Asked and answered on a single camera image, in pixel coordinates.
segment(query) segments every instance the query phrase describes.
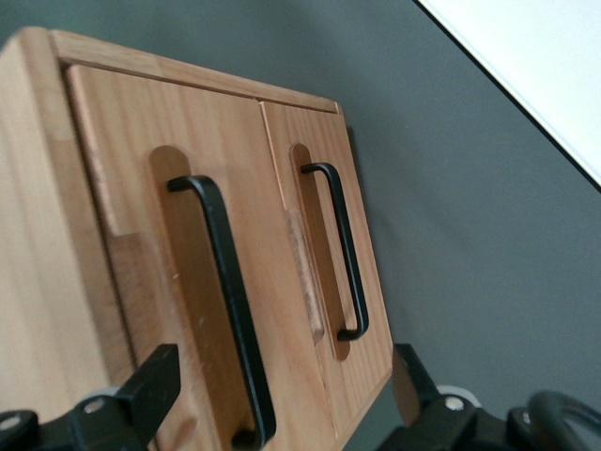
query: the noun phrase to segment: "wooden door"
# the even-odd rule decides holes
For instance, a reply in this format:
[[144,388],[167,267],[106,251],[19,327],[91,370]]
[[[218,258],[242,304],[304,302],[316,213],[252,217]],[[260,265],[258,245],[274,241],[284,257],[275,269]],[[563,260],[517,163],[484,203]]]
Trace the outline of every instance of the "wooden door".
[[67,75],[136,359],[179,344],[182,391],[160,445],[229,449],[253,427],[201,208],[165,187],[203,175],[223,195],[267,373],[277,431],[266,449],[331,449],[329,399],[259,103],[106,70]]
[[[315,311],[326,332],[316,348],[338,443],[344,443],[392,372],[390,330],[347,127],[341,115],[271,102],[262,107],[286,214],[307,237],[320,304]],[[369,315],[367,332],[354,341],[337,337],[356,327],[355,312],[330,188],[322,175],[302,174],[308,163],[333,165],[342,181]]]

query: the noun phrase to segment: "light wood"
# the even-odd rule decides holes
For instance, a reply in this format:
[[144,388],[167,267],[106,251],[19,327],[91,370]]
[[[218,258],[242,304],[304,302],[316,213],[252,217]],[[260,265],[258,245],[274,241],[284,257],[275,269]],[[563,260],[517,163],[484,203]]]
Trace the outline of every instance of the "light wood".
[[[202,286],[207,293],[215,292],[212,256],[202,251],[206,243],[202,224],[198,224],[200,213],[197,207],[196,212],[190,210],[191,199],[185,195],[161,192],[164,179],[178,171],[187,172],[184,166],[188,163],[194,174],[215,180],[225,200],[278,422],[278,431],[266,449],[330,449],[336,438],[329,400],[259,104],[85,67],[70,68],[68,78],[107,240],[125,240],[122,247],[126,252],[134,249],[133,256],[113,256],[116,247],[111,246],[124,309],[134,331],[134,347],[141,353],[151,348],[149,342],[180,345],[182,393],[162,427],[161,445],[165,449],[212,449],[202,447],[207,444],[198,437],[210,436],[215,422],[229,421],[219,409],[222,402],[231,402],[214,391],[209,397],[203,382],[203,378],[220,374],[218,368],[203,368],[205,363],[217,365],[219,361],[203,362],[203,352],[229,354],[231,348],[214,346],[215,340],[222,339],[223,327],[215,326],[221,332],[211,339],[207,336],[210,331],[199,330],[206,322],[194,305],[215,300],[206,299],[202,292],[195,295],[202,299],[190,299]],[[163,146],[169,148],[157,150]],[[176,149],[187,162],[170,149]],[[150,161],[151,155],[158,163]],[[175,214],[182,218],[173,219]],[[184,230],[196,231],[188,249],[187,237],[180,235]],[[204,261],[196,262],[199,271],[195,275],[201,280],[191,281],[194,268],[182,265],[190,266],[202,258]],[[144,336],[136,332],[139,320],[131,317],[131,312],[143,310],[144,318],[152,317],[148,323],[152,329]],[[209,350],[198,352],[199,346]],[[232,360],[229,355],[223,358]],[[239,383],[239,377],[227,376],[215,382],[222,390]],[[245,403],[236,397],[238,404]],[[247,411],[242,409],[239,414],[226,426],[227,433],[218,425],[219,438],[215,440],[222,449],[228,449],[226,442],[247,421]],[[210,421],[199,424],[203,415]],[[190,431],[183,438],[182,428]]]
[[147,54],[66,31],[51,32],[63,65],[85,65],[186,86],[202,87],[257,100],[269,100],[336,112],[336,102],[291,89],[266,85],[192,64]]
[[340,291],[336,283],[334,262],[331,258],[328,233],[323,219],[319,192],[315,177],[302,174],[301,168],[306,164],[314,163],[311,160],[309,149],[302,144],[297,144],[290,149],[290,164],[292,176],[296,183],[296,192],[304,218],[304,230],[307,233],[309,247],[313,251],[313,266],[316,285],[321,288],[320,300],[324,305],[322,311],[328,322],[330,342],[338,360],[345,360],[350,352],[350,343],[337,339],[338,332],[346,328],[345,312],[342,308]]
[[0,105],[0,412],[48,421],[131,359],[45,30],[6,44]]
[[[298,187],[295,184],[296,176],[293,173],[295,165],[290,158],[290,151],[297,143],[309,149],[314,163],[332,163],[340,173],[345,191],[370,326],[364,336],[350,343],[350,352],[343,361],[338,360],[333,351],[331,332],[325,334],[324,339],[316,345],[338,437],[333,449],[340,449],[392,372],[391,336],[362,206],[359,182],[348,142],[347,128],[344,119],[339,115],[269,102],[263,102],[262,106],[286,209],[301,207]],[[329,188],[325,178],[308,177],[315,177],[317,181],[319,202],[334,262],[335,283],[341,295],[347,328],[352,328],[355,326],[354,312]],[[318,252],[316,249],[313,252],[313,259],[315,259]]]

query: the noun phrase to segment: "black metal handle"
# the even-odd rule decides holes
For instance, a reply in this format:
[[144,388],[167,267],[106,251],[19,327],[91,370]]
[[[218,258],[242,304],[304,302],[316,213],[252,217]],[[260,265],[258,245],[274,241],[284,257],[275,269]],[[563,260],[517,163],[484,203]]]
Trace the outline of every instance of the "black metal handle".
[[601,413],[558,392],[536,393],[528,403],[534,435],[550,451],[589,451],[565,420],[572,420],[601,437]]
[[302,166],[300,171],[303,174],[309,174],[315,171],[321,171],[328,180],[330,186],[331,203],[336,216],[336,225],[338,226],[338,235],[345,258],[347,268],[348,282],[350,284],[350,294],[353,299],[355,317],[357,318],[357,329],[345,329],[338,332],[339,340],[356,340],[367,331],[369,326],[369,317],[367,315],[367,304],[365,303],[365,294],[363,293],[363,283],[357,262],[357,253],[355,244],[350,231],[350,222],[348,221],[347,203],[342,189],[342,182],[336,168],[329,163],[310,163]]
[[192,189],[200,199],[253,411],[255,429],[239,431],[232,439],[232,445],[258,450],[275,434],[275,412],[221,192],[215,182],[205,176],[171,179],[167,188],[171,192]]

